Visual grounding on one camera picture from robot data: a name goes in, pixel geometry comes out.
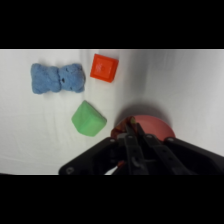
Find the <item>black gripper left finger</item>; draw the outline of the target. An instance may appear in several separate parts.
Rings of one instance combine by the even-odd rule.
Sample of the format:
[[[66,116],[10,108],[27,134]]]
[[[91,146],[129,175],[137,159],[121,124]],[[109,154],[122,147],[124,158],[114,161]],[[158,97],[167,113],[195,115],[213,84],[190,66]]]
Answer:
[[[124,138],[127,151],[127,163],[130,175],[148,175],[148,169],[142,153],[142,149],[138,144],[136,133],[133,128],[126,125],[127,134]]]

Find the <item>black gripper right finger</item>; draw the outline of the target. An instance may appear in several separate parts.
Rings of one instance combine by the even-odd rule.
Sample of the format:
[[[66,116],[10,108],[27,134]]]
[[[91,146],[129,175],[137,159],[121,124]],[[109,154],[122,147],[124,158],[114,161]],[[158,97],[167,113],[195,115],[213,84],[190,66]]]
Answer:
[[[153,134],[146,134],[140,124],[137,124],[137,130],[149,171],[158,175],[187,174],[187,168],[165,143]]]

